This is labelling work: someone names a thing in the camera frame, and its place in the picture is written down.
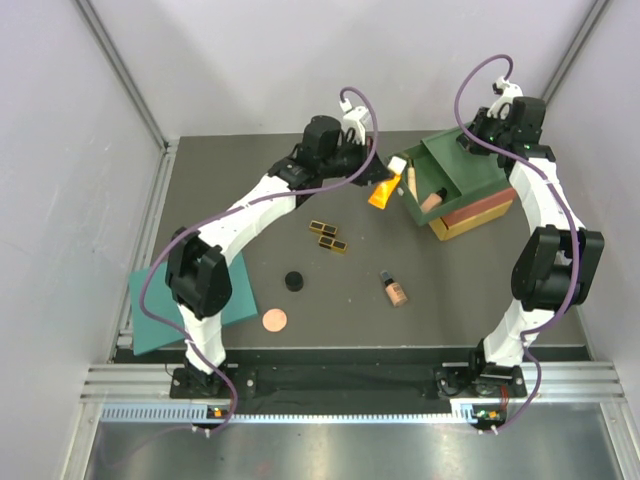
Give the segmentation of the orange cream tube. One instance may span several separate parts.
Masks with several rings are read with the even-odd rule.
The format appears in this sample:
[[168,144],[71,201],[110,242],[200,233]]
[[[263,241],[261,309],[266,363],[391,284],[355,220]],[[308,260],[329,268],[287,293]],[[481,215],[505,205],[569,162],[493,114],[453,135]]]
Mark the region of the orange cream tube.
[[368,203],[378,209],[384,210],[387,206],[389,199],[398,186],[402,174],[407,166],[407,160],[393,156],[388,164],[387,170],[391,173],[391,177],[387,180],[380,182],[371,196],[368,199]]

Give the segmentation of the red drawer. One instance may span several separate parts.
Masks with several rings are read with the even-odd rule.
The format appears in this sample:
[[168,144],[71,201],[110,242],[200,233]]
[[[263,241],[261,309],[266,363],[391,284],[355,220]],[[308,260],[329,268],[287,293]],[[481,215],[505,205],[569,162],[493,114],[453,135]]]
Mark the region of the red drawer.
[[447,226],[456,225],[469,218],[475,217],[476,215],[482,214],[485,211],[491,210],[496,206],[511,202],[515,197],[516,191],[513,188],[506,188],[474,203],[454,210],[451,213],[444,215],[441,220]]

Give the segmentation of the beige foundation bottle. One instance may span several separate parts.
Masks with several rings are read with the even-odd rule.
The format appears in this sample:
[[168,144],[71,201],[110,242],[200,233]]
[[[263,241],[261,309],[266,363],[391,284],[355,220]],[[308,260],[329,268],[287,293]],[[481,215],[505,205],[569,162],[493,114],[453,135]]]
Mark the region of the beige foundation bottle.
[[400,307],[407,303],[408,298],[398,282],[386,270],[380,272],[381,281],[385,293],[394,307]]

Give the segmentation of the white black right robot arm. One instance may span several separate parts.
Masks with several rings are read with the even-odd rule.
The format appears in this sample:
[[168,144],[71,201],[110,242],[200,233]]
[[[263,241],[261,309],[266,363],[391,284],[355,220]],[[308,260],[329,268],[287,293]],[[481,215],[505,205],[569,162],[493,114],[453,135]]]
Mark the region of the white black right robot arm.
[[530,231],[511,274],[513,300],[466,372],[469,388],[481,396],[514,385],[538,335],[586,300],[604,250],[603,235],[570,208],[555,156],[539,142],[545,114],[543,100],[517,96],[480,109],[458,138],[472,154],[496,154]]

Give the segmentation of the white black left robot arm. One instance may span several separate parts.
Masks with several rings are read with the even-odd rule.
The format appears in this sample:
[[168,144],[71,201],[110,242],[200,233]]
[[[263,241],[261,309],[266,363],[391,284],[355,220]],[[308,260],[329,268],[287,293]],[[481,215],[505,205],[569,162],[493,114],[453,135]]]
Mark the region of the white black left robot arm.
[[292,152],[271,166],[223,218],[194,232],[175,232],[165,282],[189,336],[185,370],[203,395],[216,396],[226,387],[227,374],[219,365],[226,357],[221,312],[232,295],[230,264],[271,223],[318,193],[325,180],[346,178],[371,186],[389,179],[390,170],[366,134],[371,124],[363,107],[342,119],[313,117]]

